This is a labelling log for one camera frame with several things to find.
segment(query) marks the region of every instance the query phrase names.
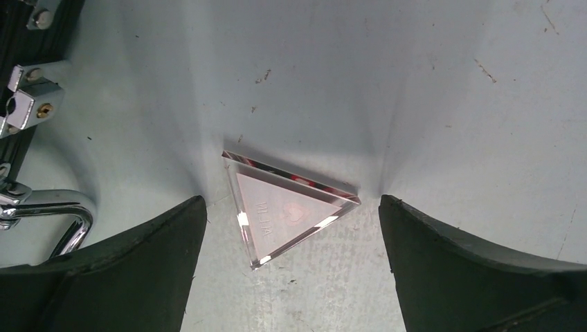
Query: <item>acrylic triangle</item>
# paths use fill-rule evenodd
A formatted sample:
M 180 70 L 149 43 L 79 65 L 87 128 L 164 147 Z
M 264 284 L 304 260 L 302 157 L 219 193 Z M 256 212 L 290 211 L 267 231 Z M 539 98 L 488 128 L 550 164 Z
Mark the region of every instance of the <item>acrylic triangle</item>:
M 257 257 L 266 257 L 341 207 L 236 173 Z

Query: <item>metal hinge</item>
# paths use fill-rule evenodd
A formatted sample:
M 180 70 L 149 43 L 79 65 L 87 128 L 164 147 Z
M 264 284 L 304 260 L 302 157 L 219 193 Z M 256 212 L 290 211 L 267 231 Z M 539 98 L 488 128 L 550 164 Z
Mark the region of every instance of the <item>metal hinge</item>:
M 56 83 L 69 64 L 65 61 L 15 66 L 8 82 L 14 92 L 0 116 L 0 138 L 51 119 L 61 107 L 65 91 Z
M 20 0 L 33 7 L 26 28 L 29 30 L 46 30 L 51 27 L 53 18 L 61 0 Z

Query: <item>metal handle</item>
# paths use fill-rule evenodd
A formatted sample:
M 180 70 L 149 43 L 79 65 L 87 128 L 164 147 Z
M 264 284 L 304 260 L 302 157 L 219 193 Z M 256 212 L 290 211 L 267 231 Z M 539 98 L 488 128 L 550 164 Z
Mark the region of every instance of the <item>metal handle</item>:
M 20 218 L 58 214 L 73 216 L 75 221 L 49 258 L 72 252 L 82 245 L 94 225 L 96 205 L 75 190 L 30 190 L 25 185 L 0 178 L 0 229 L 16 226 Z

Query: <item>glass triangle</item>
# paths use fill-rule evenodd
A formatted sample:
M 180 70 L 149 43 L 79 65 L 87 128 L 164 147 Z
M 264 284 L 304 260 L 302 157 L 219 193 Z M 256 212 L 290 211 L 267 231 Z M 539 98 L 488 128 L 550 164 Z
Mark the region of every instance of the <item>glass triangle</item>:
M 253 269 L 361 204 L 348 191 L 229 151 L 222 156 Z

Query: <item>scratched surface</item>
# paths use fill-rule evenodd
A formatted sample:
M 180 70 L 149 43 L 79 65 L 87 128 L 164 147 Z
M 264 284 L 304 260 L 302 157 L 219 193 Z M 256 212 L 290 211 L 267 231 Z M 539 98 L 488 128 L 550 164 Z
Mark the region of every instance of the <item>scratched surface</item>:
M 203 194 L 183 331 L 403 331 L 382 193 L 587 263 L 585 21 L 582 0 L 88 1 L 21 180 L 94 196 L 89 243 Z M 363 205 L 252 273 L 226 141 L 356 185 Z M 0 234 L 0 264 L 42 258 L 26 239 L 57 230 L 31 229 Z

